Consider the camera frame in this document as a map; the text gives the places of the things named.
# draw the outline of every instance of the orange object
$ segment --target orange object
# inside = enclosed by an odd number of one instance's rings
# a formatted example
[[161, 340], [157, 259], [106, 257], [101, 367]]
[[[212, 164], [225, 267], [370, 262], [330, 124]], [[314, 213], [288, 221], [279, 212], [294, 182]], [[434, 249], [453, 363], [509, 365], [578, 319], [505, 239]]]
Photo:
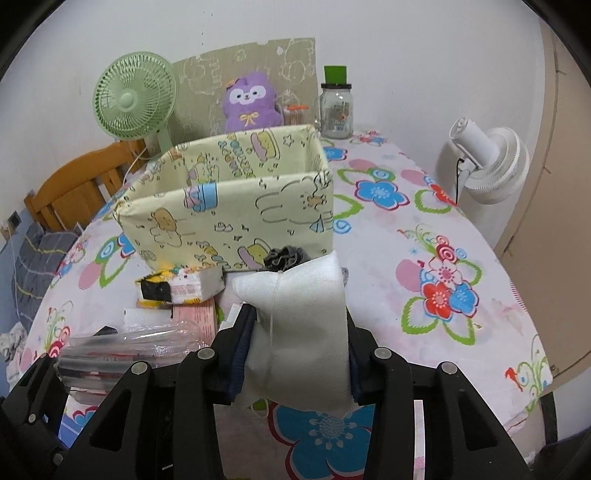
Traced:
[[289, 112], [293, 112], [294, 110], [308, 110], [310, 107], [307, 105], [287, 105], [285, 109]]
[[285, 125], [304, 125], [304, 111], [310, 107], [307, 105], [287, 105], [283, 109], [283, 123]]

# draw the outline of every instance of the transparent plastic package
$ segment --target transparent plastic package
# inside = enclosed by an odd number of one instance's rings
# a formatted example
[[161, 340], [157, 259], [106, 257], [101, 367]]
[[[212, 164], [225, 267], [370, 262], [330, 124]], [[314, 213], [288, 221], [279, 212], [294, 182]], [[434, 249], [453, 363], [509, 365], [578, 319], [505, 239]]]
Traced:
[[166, 367], [205, 346], [209, 345], [184, 323], [70, 338], [57, 359], [56, 371], [64, 388], [78, 402], [96, 405], [134, 363]]

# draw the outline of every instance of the floral tablecloth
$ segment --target floral tablecloth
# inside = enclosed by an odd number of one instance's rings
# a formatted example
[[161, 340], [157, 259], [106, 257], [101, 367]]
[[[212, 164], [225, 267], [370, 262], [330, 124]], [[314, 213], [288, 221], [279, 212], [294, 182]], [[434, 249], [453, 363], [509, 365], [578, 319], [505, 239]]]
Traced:
[[[458, 364], [505, 428], [516, 431], [552, 377], [531, 318], [486, 241], [446, 192], [377, 132], [323, 142], [335, 177], [334, 248], [348, 272], [346, 299], [356, 324], [409, 362]], [[135, 306], [134, 280], [148, 272], [142, 257], [149, 252], [126, 239], [112, 203], [80, 237], [43, 299], [22, 372], [42, 352], [58, 355], [70, 335], [121, 327], [124, 308]], [[221, 319], [237, 299], [227, 288], [216, 300]], [[416, 406], [421, 469], [423, 417]], [[68, 401], [66, 443], [95, 410]], [[341, 420], [264, 400], [242, 411], [219, 407], [226, 475], [361, 478], [372, 416], [373, 407]]]

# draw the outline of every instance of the green fan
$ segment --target green fan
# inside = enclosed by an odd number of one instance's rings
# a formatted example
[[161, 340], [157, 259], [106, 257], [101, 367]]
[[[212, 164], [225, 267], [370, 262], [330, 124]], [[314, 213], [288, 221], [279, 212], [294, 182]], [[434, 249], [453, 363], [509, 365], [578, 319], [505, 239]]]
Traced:
[[173, 144], [167, 121], [177, 100], [177, 76], [164, 58], [148, 51], [123, 55], [105, 70], [93, 96], [102, 129], [121, 140], [157, 134], [160, 151]]

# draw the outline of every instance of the door frame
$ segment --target door frame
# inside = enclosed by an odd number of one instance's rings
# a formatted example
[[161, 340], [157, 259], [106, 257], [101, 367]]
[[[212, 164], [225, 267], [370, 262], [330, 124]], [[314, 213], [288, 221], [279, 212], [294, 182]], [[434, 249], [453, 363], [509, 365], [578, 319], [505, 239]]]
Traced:
[[556, 121], [556, 107], [558, 104], [558, 63], [556, 52], [557, 37], [552, 29], [543, 20], [540, 20], [540, 30], [542, 33], [542, 42], [544, 45], [544, 64], [545, 64], [545, 86], [544, 86], [544, 105], [542, 107], [542, 120], [540, 123], [540, 132], [535, 146], [534, 155], [531, 158], [530, 171], [525, 179], [525, 184], [519, 195], [519, 200], [515, 204], [513, 213], [507, 222], [503, 234], [494, 247], [495, 254], [502, 258], [507, 252], [513, 237], [517, 233], [521, 222], [530, 207], [534, 193], [540, 182], [542, 171], [552, 134], [554, 133], [554, 123]]

